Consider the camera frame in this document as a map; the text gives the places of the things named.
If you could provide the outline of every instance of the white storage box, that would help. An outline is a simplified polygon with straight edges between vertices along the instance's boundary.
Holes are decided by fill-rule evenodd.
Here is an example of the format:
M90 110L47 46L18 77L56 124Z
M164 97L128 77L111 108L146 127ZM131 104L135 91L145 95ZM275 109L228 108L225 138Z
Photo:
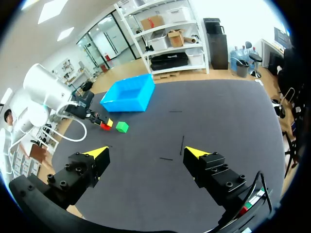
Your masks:
M145 0L120 0L118 1L118 6L122 7L122 9L126 12L132 12L136 8L145 4Z
M152 45L154 51L166 50L170 46L170 40L164 29L153 32L148 40L148 45Z
M190 10L188 7L182 6L166 11L172 23L191 20Z
M190 65L199 66L204 64L203 51L199 48L188 49L185 51L188 56Z

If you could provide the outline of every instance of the floor mat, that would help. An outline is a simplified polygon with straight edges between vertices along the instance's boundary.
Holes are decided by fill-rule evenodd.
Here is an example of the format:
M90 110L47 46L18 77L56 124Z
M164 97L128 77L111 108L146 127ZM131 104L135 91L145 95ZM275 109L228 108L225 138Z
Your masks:
M105 115L99 104L103 96L95 95L91 108ZM231 169L246 176L247 185L261 170L273 189L273 202L279 201L285 174L283 139L270 99L258 83L156 84L146 112L108 115L114 121L110 132L85 120L86 139L63 139L52 159L59 171L74 152L109 146L110 165L76 204L87 220L119 229L179 233L217 226L224 208L196 186L183 165L183 136L183 146L223 155ZM115 129L118 121L129 125L127 133ZM65 136L79 138L83 133L81 125L72 122ZM252 224L268 212L268 206L261 207Z

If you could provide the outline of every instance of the blue plastic bin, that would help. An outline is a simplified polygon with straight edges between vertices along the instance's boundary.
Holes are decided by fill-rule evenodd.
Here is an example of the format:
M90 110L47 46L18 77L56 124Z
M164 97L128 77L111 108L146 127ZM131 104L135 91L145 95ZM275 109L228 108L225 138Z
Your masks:
M109 112L144 112L154 91L151 74L115 82L100 104Z

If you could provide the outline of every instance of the red cube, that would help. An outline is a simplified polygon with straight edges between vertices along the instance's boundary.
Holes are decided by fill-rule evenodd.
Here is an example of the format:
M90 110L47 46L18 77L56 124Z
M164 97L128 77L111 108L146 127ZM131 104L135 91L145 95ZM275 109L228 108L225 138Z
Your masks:
M108 125L106 125L106 124L104 124L104 123L101 123L101 128L102 128L103 130L107 130L107 131L109 131L109 130L111 129L110 126L108 126Z

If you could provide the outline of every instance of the monitor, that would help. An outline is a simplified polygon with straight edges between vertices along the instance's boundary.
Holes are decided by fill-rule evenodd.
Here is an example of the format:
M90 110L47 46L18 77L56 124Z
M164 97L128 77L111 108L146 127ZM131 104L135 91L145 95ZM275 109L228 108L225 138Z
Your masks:
M276 27L274 27L274 40L286 49L291 47L290 37Z

